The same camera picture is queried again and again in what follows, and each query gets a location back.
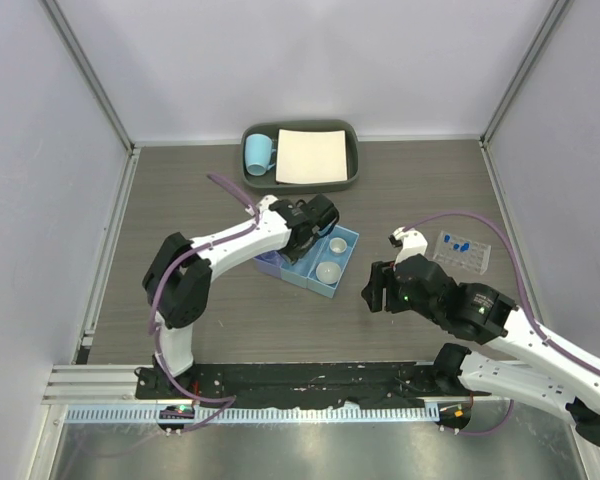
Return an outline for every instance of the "blue compartment box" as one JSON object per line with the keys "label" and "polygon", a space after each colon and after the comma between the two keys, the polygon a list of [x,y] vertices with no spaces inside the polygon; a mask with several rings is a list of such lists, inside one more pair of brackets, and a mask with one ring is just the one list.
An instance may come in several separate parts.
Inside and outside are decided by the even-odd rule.
{"label": "blue compartment box", "polygon": [[[352,230],[336,225],[333,232],[327,237],[318,240],[311,250],[298,260],[295,265],[290,265],[275,251],[258,255],[254,258],[254,261],[256,262],[256,267],[262,273],[280,278],[298,287],[307,288],[325,297],[333,298],[347,268],[347,263],[349,263],[353,249],[356,247],[356,243],[358,243],[359,236]],[[331,252],[329,242],[332,238],[342,238],[347,242],[347,249],[338,255]],[[316,277],[316,268],[322,262],[334,262],[340,266],[342,274],[336,283],[327,285],[318,280],[318,277]]]}

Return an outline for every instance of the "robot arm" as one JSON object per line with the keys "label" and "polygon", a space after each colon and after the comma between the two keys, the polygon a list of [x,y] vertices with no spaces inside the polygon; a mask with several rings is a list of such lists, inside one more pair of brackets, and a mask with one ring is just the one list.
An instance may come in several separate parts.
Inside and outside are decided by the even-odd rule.
{"label": "robot arm", "polygon": [[[156,315],[158,338],[154,355],[154,371],[158,376],[166,368],[174,378],[182,377],[183,384],[187,381],[186,373],[193,365],[193,323],[206,308],[213,281],[236,265],[272,250],[293,264],[325,235],[321,233],[323,230],[332,229],[339,220],[338,210],[323,195],[296,204],[268,195],[256,208],[259,222],[244,235],[240,232],[248,231],[254,220],[206,237],[187,240],[177,233],[164,241],[142,282],[150,303],[165,271],[178,257],[197,246],[210,246],[188,258],[182,265],[186,271],[176,270],[171,274],[162,291]],[[158,381],[165,388],[169,386],[168,382]]]}
{"label": "robot arm", "polygon": [[456,338],[487,345],[532,366],[496,362],[447,344],[434,363],[442,390],[452,395],[488,392],[519,400],[574,422],[583,437],[600,446],[600,374],[592,371],[600,370],[600,358],[544,326],[539,326],[541,338],[510,298],[487,285],[456,284],[422,255],[424,251],[413,253],[399,255],[400,261],[372,265],[362,292],[372,312],[382,309],[384,294],[386,311],[413,310]]}

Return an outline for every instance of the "white bowl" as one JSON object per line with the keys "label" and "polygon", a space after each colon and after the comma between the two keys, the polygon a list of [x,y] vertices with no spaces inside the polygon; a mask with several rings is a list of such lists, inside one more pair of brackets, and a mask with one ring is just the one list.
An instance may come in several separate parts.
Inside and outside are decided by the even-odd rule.
{"label": "white bowl", "polygon": [[316,268],[316,277],[326,285],[333,285],[340,280],[342,269],[335,262],[322,262]]}
{"label": "white bowl", "polygon": [[334,255],[341,255],[347,250],[347,242],[345,242],[344,238],[335,237],[329,241],[329,250]]}

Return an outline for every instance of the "white enclosure wall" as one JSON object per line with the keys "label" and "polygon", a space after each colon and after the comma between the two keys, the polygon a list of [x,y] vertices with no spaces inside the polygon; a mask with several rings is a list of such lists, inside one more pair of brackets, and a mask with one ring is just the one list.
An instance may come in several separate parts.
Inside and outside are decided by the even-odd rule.
{"label": "white enclosure wall", "polygon": [[545,321],[600,355],[600,0],[576,0],[491,152]]}
{"label": "white enclosure wall", "polygon": [[0,480],[71,361],[125,158],[42,7],[0,1]]}
{"label": "white enclosure wall", "polygon": [[483,133],[552,0],[60,0],[135,141]]}

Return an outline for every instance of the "gray tray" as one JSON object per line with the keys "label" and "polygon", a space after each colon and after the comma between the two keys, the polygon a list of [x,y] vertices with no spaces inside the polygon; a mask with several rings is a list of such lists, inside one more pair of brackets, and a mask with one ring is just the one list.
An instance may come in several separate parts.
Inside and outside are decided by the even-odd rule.
{"label": "gray tray", "polygon": [[[278,132],[283,130],[298,130],[303,132],[333,132],[344,130],[347,148],[347,180],[331,183],[309,183],[306,185],[289,185],[276,183],[276,169],[260,177],[247,173],[244,166],[244,146],[247,137],[253,133],[261,133],[277,143]],[[342,120],[296,120],[290,122],[259,123],[249,127],[242,135],[240,142],[240,164],[242,179],[249,188],[266,193],[325,193],[338,192],[349,188],[358,178],[358,137],[353,127]]]}

